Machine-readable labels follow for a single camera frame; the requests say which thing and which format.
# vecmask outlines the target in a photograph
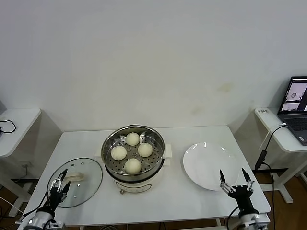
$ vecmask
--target table leg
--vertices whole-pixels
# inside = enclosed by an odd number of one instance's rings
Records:
[[[275,180],[276,184],[285,184],[292,177],[294,177],[297,173],[301,172],[307,165],[307,159],[302,160],[302,163],[299,165],[291,165],[291,167],[285,171],[279,178]]]
[[[27,193],[23,188],[21,188],[18,184],[9,179],[9,177],[3,173],[1,173],[0,184],[18,197],[22,198],[24,201],[29,201],[31,198],[29,193]]]
[[[219,218],[215,218],[215,221],[216,221],[216,225],[217,226],[221,226],[222,225]]]
[[[24,186],[23,186],[23,190],[25,191],[29,191],[30,188],[32,186],[32,183],[26,183]],[[14,202],[14,206],[17,207],[17,208],[21,208],[21,206],[23,205],[24,202],[28,202],[29,200],[28,199],[24,199],[22,197],[19,197],[17,198],[17,200]],[[10,209],[10,212],[9,212],[9,217],[15,217],[17,215],[19,211],[17,209],[15,209],[14,207],[12,207]]]
[[[295,176],[296,177],[299,177],[301,176],[302,173],[306,172],[307,171],[307,166],[305,166],[300,172],[298,172]]]
[[[276,173],[273,173],[273,178],[274,181],[278,180],[278,175]],[[260,184],[260,188],[264,191],[264,192],[271,192],[273,191],[273,187],[272,184]],[[285,200],[285,202],[287,204],[293,203],[293,199],[290,196],[289,192],[287,191],[286,187],[284,186],[284,184],[274,184],[274,191],[279,191],[283,197],[283,199]]]
[[[307,177],[305,176],[305,174],[302,172],[300,173],[300,176],[303,179],[303,181],[307,184]]]

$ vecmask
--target white table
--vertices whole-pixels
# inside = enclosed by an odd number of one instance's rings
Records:
[[[263,123],[267,130],[272,127],[282,124],[283,122],[278,118],[277,112],[279,108],[257,108],[255,109],[255,114],[259,118],[259,120]],[[296,137],[292,134],[292,132],[287,128],[281,128],[276,131],[273,135],[274,140],[280,146],[280,148],[289,153],[306,153],[307,146],[303,146]],[[275,186],[274,189],[280,191],[286,203],[293,203],[293,199],[285,188],[284,184],[290,180],[295,175],[301,175],[302,178],[307,183],[307,178],[303,174],[307,166],[307,159],[302,154],[301,161],[299,164],[293,163],[290,165],[287,171],[285,171],[280,177],[273,173]],[[272,191],[272,184],[261,184],[262,190]]]
[[[103,181],[96,194],[85,203],[73,208],[56,210],[57,221],[68,226],[90,226],[214,219],[227,217],[237,206],[223,191],[209,191],[194,184],[182,168],[186,149],[201,141],[218,143],[239,160],[239,164],[255,179],[235,138],[227,126],[200,126],[157,128],[165,143],[172,144],[173,157],[166,166],[159,184],[140,194],[120,194],[119,189],[103,167]],[[40,203],[53,172],[63,163],[80,157],[94,158],[103,141],[112,131],[65,132],[62,134],[26,207],[26,212]],[[237,184],[246,184],[240,174]],[[268,213],[270,205],[258,182],[254,184],[252,203],[260,213]]]
[[[0,136],[0,159],[10,156],[32,124],[40,115],[41,110],[34,109],[6,109],[0,110],[0,120],[11,120],[16,125],[16,130],[13,133],[2,133]],[[3,130],[13,130],[13,125],[10,122],[0,123]],[[0,184],[16,194],[19,198],[14,205],[20,207],[23,202],[28,202],[31,195],[27,192],[31,183],[26,183],[22,189],[19,185],[13,182],[8,175],[1,173]],[[12,207],[9,216],[15,216],[17,210]]]

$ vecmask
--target laptop keyboard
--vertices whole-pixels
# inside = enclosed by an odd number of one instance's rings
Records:
[[[307,118],[289,118],[284,120],[294,131],[307,130]]]

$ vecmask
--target white wall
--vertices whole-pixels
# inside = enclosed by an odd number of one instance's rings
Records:
[[[277,106],[288,79],[307,73],[306,9],[304,0],[2,0],[0,99],[42,108],[62,131],[229,125],[253,164],[263,134],[251,111]]]

